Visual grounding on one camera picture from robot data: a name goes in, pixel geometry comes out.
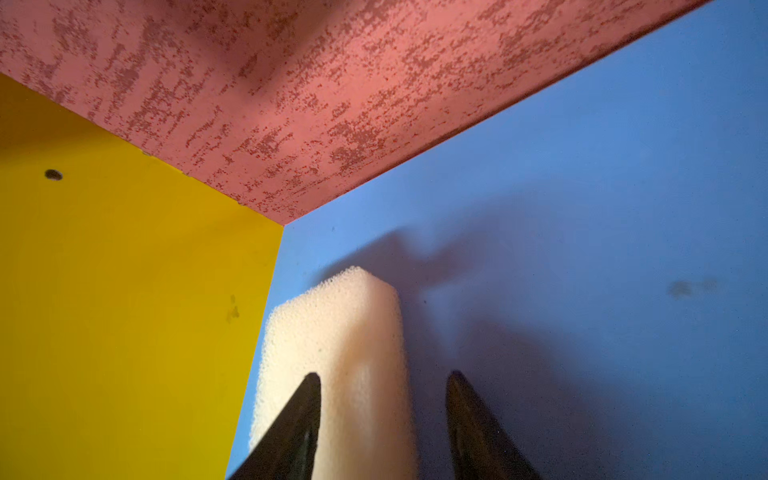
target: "beige foam block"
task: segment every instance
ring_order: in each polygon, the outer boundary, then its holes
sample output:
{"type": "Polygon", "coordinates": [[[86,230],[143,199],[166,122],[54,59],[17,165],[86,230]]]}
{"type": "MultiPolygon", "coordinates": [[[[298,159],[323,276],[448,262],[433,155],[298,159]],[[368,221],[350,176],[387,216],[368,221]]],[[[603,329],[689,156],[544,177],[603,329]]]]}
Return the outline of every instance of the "beige foam block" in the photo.
{"type": "Polygon", "coordinates": [[[277,307],[266,325],[250,447],[308,372],[322,384],[314,480],[416,478],[397,292],[352,267],[277,307]]]}

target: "pink surface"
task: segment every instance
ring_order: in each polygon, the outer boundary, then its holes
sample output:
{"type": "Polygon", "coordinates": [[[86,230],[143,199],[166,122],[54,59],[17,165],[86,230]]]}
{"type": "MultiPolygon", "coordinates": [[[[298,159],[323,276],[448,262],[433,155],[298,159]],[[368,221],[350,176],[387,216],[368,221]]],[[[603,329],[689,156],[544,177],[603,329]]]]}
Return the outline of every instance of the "pink surface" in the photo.
{"type": "Polygon", "coordinates": [[[0,71],[287,223],[701,3],[3,0],[0,71]]]}

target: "screw hole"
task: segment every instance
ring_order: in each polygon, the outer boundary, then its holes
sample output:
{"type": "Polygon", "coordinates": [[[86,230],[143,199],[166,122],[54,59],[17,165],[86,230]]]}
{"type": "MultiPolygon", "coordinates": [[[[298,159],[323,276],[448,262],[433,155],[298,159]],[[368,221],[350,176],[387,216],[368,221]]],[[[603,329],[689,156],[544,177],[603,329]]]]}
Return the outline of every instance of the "screw hole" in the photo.
{"type": "Polygon", "coordinates": [[[61,172],[58,170],[50,169],[45,171],[45,178],[48,178],[49,180],[59,181],[62,178],[64,178],[64,175],[61,174],[61,172]]]}

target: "yellow panel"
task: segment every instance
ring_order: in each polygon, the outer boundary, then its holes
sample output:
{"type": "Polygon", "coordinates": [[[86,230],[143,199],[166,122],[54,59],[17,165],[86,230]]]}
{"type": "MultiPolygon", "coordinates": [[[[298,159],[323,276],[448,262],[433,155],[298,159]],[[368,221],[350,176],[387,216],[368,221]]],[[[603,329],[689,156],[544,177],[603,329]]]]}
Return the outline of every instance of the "yellow panel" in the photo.
{"type": "Polygon", "coordinates": [[[2,75],[0,201],[0,478],[223,478],[282,227],[2,75]]]}

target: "red wall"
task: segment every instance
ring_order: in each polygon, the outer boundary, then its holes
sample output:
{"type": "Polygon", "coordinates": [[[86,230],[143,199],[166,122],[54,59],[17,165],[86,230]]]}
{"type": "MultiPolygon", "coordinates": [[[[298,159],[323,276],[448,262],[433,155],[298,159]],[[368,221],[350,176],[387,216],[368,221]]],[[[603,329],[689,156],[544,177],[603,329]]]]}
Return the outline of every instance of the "red wall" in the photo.
{"type": "Polygon", "coordinates": [[[3,0],[0,71],[287,223],[701,3],[3,0]]]}

